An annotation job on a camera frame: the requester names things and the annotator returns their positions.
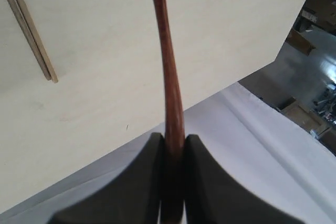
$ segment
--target curved wooden dowel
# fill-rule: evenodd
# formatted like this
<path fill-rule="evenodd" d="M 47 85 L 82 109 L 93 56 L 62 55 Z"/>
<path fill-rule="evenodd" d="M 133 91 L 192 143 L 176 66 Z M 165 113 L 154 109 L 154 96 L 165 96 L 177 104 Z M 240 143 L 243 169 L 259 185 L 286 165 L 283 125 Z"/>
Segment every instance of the curved wooden dowel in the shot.
<path fill-rule="evenodd" d="M 153 0 L 162 52 L 165 94 L 165 170 L 161 198 L 161 223 L 179 223 L 183 213 L 182 153 L 183 109 L 178 85 L 166 0 Z"/>

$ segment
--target wooden strip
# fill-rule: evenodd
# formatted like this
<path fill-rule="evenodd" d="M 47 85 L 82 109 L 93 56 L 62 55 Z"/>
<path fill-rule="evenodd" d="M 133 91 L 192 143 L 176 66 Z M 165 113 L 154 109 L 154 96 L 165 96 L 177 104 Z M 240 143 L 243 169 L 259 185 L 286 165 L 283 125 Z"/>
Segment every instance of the wooden strip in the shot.
<path fill-rule="evenodd" d="M 9 5 L 10 5 L 10 8 L 12 9 L 13 11 L 13 14 L 17 20 L 17 22 L 19 23 L 20 25 L 20 28 L 23 32 L 23 34 L 25 35 L 26 37 L 26 40 L 30 46 L 30 48 L 32 49 L 34 55 L 35 55 L 35 58 L 39 64 L 39 66 L 41 67 L 41 70 L 44 74 L 44 76 L 46 77 L 47 80 L 50 80 L 51 79 L 51 75 L 48 71 L 48 68 L 40 54 L 40 51 L 38 50 L 38 47 L 37 45 L 35 44 L 35 40 L 32 36 L 32 34 L 30 33 L 30 30 L 28 28 L 28 26 L 26 25 L 26 22 L 23 18 L 23 16 L 21 15 L 21 12 L 20 12 L 20 9 L 18 8 L 17 6 L 17 3 L 15 0 L 7 0 Z"/>
<path fill-rule="evenodd" d="M 50 62 L 50 59 L 49 59 L 48 54 L 46 52 L 46 49 L 43 46 L 42 40 L 41 40 L 41 38 L 40 38 L 40 36 L 37 32 L 34 21 L 31 18 L 31 15 L 29 13 L 29 10 L 28 10 L 28 7 L 27 7 L 25 1 L 24 0 L 16 0 L 16 1 L 17 1 L 18 6 L 21 10 L 21 13 L 22 13 L 22 15 L 23 15 L 23 17 L 26 21 L 26 24 L 27 24 L 27 26 L 28 26 L 33 38 L 34 38 L 34 41 L 35 41 L 35 43 L 36 43 L 36 45 L 37 45 L 37 47 L 40 51 L 40 55 L 42 56 L 42 58 L 45 62 L 45 65 L 48 68 L 48 71 L 50 73 L 52 81 L 55 82 L 55 83 L 58 82 L 58 78 L 57 78 L 57 75 L 55 73 L 55 70 L 54 70 L 54 68 L 53 68 L 53 66 Z"/>
<path fill-rule="evenodd" d="M 161 223 L 180 223 L 183 214 L 183 109 L 178 84 L 166 0 L 153 0 L 162 53 L 165 94 L 165 166 L 161 194 Z"/>

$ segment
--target concrete floor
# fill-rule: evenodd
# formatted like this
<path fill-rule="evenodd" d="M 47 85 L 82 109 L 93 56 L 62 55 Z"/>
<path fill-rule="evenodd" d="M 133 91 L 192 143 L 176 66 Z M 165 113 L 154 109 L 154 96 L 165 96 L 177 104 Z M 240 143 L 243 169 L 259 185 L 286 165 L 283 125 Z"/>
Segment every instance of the concrete floor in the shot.
<path fill-rule="evenodd" d="M 309 56 L 284 43 L 276 60 L 240 81 L 269 105 L 290 96 L 308 107 L 327 84 L 336 82 L 336 37 L 314 28 L 304 32 L 316 49 Z"/>

